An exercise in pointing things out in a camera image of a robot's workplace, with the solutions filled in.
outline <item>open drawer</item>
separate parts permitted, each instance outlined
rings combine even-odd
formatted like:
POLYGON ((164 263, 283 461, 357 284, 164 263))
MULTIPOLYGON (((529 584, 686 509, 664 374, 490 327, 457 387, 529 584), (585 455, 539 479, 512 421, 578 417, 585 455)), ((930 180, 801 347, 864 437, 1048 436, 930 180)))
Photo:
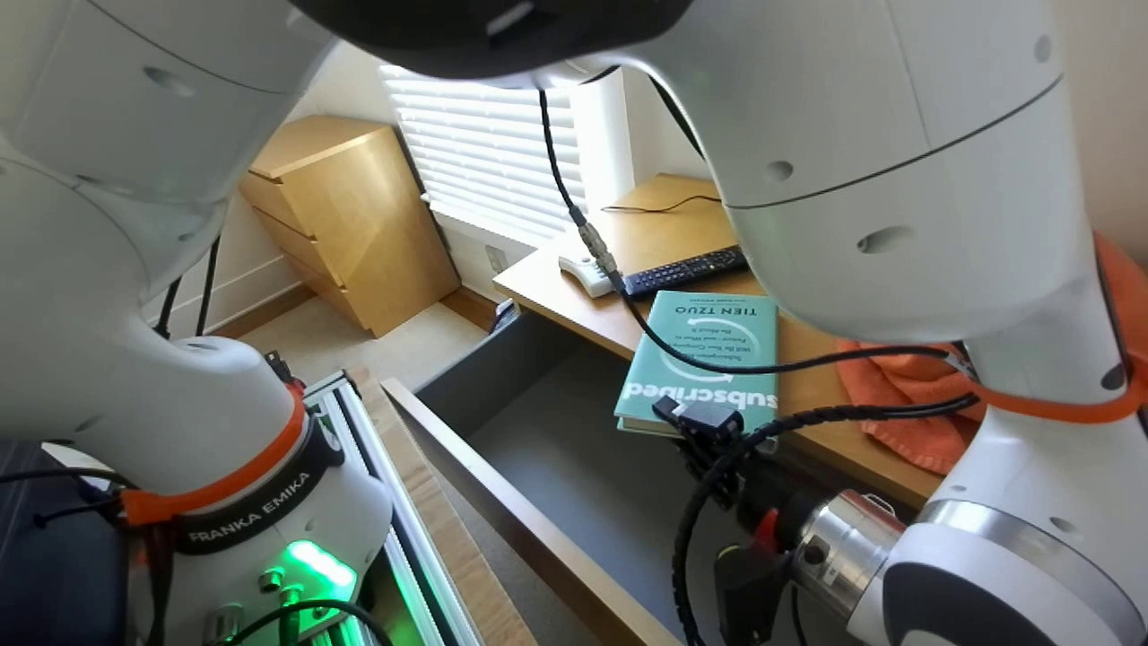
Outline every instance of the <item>open drawer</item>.
MULTIPOLYGON (((624 363, 516 312, 420 394, 385 382, 428 461, 487 518, 600 644, 679 644, 672 542, 691 479, 672 440, 613 430, 624 363)), ((712 630, 717 549, 744 535, 711 509, 691 602, 712 630)))

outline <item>metal cylinder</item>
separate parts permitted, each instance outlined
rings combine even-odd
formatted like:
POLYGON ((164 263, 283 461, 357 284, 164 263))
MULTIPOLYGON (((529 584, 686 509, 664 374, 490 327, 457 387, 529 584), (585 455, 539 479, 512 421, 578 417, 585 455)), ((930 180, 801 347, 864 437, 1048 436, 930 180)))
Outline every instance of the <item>metal cylinder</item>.
POLYGON ((899 528, 878 498, 844 491, 801 528, 792 574, 849 616, 869 580, 881 570, 899 528))

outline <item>window blind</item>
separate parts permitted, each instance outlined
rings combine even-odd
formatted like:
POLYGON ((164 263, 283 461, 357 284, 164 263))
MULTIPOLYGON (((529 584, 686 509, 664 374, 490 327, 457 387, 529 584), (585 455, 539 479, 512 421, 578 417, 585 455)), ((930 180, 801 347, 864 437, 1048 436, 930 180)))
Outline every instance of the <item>window blind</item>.
MULTIPOLYGON (((533 90, 446 82, 392 65, 385 86, 430 211, 527 248, 570 225, 548 177, 533 90)), ((570 98, 548 90, 548 116, 566 192, 585 206, 570 98)))

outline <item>book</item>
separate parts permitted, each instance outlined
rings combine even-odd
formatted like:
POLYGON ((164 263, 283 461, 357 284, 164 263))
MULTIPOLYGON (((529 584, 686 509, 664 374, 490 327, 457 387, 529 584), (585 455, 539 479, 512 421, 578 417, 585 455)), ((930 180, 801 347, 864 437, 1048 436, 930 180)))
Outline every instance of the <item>book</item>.
MULTIPOLYGON (((762 295, 656 292, 648 327, 679 352, 722 365, 771 365, 778 354, 778 307, 762 295)), ((652 405, 711 401, 742 413, 742 430, 778 413, 773 374, 711 374, 660 352, 644 334, 624 374, 617 430, 679 437, 652 405)))

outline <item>desk surface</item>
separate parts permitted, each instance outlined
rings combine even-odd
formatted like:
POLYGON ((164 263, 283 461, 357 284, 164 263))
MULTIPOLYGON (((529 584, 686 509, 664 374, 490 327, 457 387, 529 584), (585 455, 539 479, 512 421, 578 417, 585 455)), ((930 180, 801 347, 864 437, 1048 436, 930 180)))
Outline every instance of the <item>desk surface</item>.
MULTIPOLYGON (((624 274, 730 246, 730 231, 717 208, 711 182, 660 177, 652 182, 642 182, 642 192, 636 192, 624 206, 637 206, 637 208, 613 208, 596 216, 596 225, 606 237, 624 274)), ((617 299, 587 301, 578 292, 578 284, 570 284, 554 265, 554 254, 578 246, 581 242, 570 237, 570 242, 558 242, 554 248, 542 248, 523 263, 510 265, 506 274, 498 274, 496 284, 510 292, 523 310, 602 346, 619 359, 632 359, 642 332, 627 317, 627 310, 617 299)), ((735 274, 735 275, 704 284, 704 292, 760 292, 760 284, 749 274, 735 274)), ((826 354, 837 347, 832 339, 790 317, 782 317, 778 322, 778 346, 782 346, 778 347, 782 363, 826 354)), ((844 401, 837 370, 828 365, 828 370, 786 374, 778 385, 778 401, 782 401, 782 413, 844 401)), ((826 429, 801 430, 790 437, 790 450, 911 509, 917 509, 937 488, 933 473, 878 450, 858 430, 858 423, 826 423, 826 429)))

